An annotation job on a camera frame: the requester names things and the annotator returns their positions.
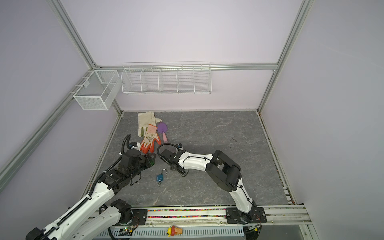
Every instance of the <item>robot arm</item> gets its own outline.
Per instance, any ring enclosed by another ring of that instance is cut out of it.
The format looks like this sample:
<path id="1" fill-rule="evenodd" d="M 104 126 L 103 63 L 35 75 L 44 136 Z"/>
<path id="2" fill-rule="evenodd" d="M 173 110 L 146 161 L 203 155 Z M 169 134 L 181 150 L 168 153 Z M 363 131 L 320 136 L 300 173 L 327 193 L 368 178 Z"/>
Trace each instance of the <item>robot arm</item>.
<path id="1" fill-rule="evenodd" d="M 235 174 L 237 174 L 237 177 L 240 177 L 239 179 L 236 178 L 236 180 L 229 182 L 229 179 L 227 180 L 228 175 L 224 179 L 223 178 L 225 177 L 224 174 L 221 174 L 219 171 L 216 171 L 215 168 L 217 168 L 217 166 L 214 163 L 212 163 L 212 158 L 214 157 L 214 155 L 217 158 L 218 154 L 223 154 L 223 153 L 220 151 L 216 151 L 214 154 L 202 155 L 202 154 L 193 154 L 190 152 L 184 152 L 180 156 L 178 164 L 183 169 L 195 169 L 195 170 L 200 170 L 204 172 L 206 172 L 206 169 L 208 168 L 208 174 L 212 177 L 212 179 L 216 182 L 216 184 L 220 188 L 229 192 L 229 194 L 235 200 L 236 207 L 238 208 L 238 210 L 244 213 L 248 213 L 251 210 L 253 200 L 252 198 L 249 197 L 244 187 L 242 188 L 238 187 L 243 185 L 243 180 L 241 179 L 240 170 L 237 171 L 238 168 L 234 166 L 236 168 L 234 169 Z"/>
<path id="2" fill-rule="evenodd" d="M 132 179 L 135 176 L 140 175 L 141 178 L 141 171 L 155 164 L 155 154 L 141 155 L 137 150 L 137 143 L 127 144 L 129 149 L 124 152 L 124 144 L 129 140 L 129 136 L 123 141 L 119 159 L 97 177 L 88 194 L 43 230 L 34 228 L 28 233 L 26 240 L 91 240 L 100 231 L 116 223 L 131 224 L 131 206 L 121 199 L 114 201 L 104 213 L 84 224 L 123 187 L 133 185 Z"/>
<path id="3" fill-rule="evenodd" d="M 165 149 L 161 154 L 159 148 L 163 145 L 176 147 L 176 152 Z M 157 149 L 157 154 L 162 160 L 171 166 L 171 169 L 180 172 L 181 176 L 186 176 L 187 169 L 205 171 L 212 180 L 223 190 L 229 192 L 236 203 L 236 216 L 230 216 L 227 220 L 233 220 L 236 223 L 246 224 L 254 222 L 259 213 L 256 204 L 249 197 L 243 186 L 243 180 L 240 173 L 240 166 L 221 151 L 215 151 L 213 154 L 193 154 L 185 151 L 181 144 L 161 144 Z"/>

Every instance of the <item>black mounting bracket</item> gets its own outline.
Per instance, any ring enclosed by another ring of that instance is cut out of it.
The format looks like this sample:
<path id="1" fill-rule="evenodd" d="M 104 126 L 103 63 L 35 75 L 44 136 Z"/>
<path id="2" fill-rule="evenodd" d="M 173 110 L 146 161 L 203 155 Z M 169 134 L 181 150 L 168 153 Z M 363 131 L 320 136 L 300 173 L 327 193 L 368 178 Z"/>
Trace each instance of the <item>black mounting bracket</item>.
<path id="1" fill-rule="evenodd" d="M 224 164 L 223 169 L 218 168 L 221 164 Z M 227 192 L 236 191 L 238 181 L 242 177 L 240 166 L 219 150 L 212 154 L 212 160 L 207 164 L 205 171 L 221 189 Z"/>
<path id="2" fill-rule="evenodd" d="M 168 149 L 164 149 L 164 151 L 161 153 L 163 156 L 161 159 L 166 162 L 168 165 L 170 165 L 171 170 L 176 170 L 180 174 L 185 175 L 185 170 L 178 164 L 180 156 L 185 153 L 185 150 L 178 150 L 177 152 L 171 152 Z"/>
<path id="3" fill-rule="evenodd" d="M 26 240 L 40 240 L 42 238 L 42 236 L 44 236 L 44 231 L 35 227 L 34 229 L 32 229 L 32 231 L 30 231 L 26 235 L 25 239 Z M 57 238 L 53 237 L 51 239 L 51 238 L 45 237 L 44 240 L 57 240 Z"/>
<path id="4" fill-rule="evenodd" d="M 147 220 L 148 209 L 132 209 L 132 221 L 128 225 L 137 225 L 139 221 L 139 225 L 145 225 Z"/>
<path id="5" fill-rule="evenodd" d="M 115 195 L 129 185 L 131 180 L 141 175 L 141 172 L 155 164 L 156 154 L 147 153 L 141 155 L 139 150 L 129 149 L 121 155 L 121 162 L 118 167 L 106 172 L 99 182 L 108 185 L 108 189 L 112 189 Z"/>
<path id="6" fill-rule="evenodd" d="M 226 220 L 228 223 L 266 223 L 266 216 L 264 208 L 255 207 L 252 205 L 249 213 L 244 213 L 238 210 L 236 207 L 227 207 L 225 209 Z"/>

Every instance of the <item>ice cream toy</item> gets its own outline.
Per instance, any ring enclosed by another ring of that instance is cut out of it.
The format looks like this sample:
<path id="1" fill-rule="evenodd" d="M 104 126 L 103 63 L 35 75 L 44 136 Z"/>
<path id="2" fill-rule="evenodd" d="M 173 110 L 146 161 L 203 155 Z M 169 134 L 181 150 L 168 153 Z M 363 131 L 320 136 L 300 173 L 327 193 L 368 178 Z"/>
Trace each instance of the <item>ice cream toy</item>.
<path id="1" fill-rule="evenodd" d="M 163 142 L 166 143 L 168 142 L 167 136 L 166 136 L 166 131 L 168 130 L 167 125 L 164 122 L 159 122 L 157 124 L 157 131 L 159 133 L 163 134 Z"/>
<path id="2" fill-rule="evenodd" d="M 167 234 L 169 237 L 170 236 L 173 237 L 174 235 L 183 234 L 183 229 L 175 227 L 175 226 L 171 226 L 170 228 L 168 228 Z"/>

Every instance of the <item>pink handle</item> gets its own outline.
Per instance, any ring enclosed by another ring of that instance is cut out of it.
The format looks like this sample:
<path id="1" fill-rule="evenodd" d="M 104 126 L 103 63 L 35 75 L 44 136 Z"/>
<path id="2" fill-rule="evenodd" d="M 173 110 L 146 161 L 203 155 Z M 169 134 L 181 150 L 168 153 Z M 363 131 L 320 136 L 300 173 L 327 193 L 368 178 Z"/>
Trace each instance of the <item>pink handle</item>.
<path id="1" fill-rule="evenodd" d="M 163 132 L 163 141 L 164 141 L 164 143 L 168 142 L 168 139 L 167 139 L 167 136 L 166 136 L 165 132 Z"/>

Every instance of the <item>wire mesh basket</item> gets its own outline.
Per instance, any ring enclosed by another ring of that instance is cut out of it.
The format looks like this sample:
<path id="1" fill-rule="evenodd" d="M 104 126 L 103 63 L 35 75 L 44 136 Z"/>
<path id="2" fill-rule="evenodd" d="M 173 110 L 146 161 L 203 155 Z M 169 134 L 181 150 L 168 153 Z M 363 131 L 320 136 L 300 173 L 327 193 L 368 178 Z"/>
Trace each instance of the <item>wire mesh basket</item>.
<path id="1" fill-rule="evenodd" d="M 94 70 L 73 97 L 84 110 L 108 110 L 120 90 L 117 71 Z"/>
<path id="2" fill-rule="evenodd" d="M 126 94 L 145 93 L 211 93 L 210 67 L 192 68 L 124 68 L 122 91 Z"/>

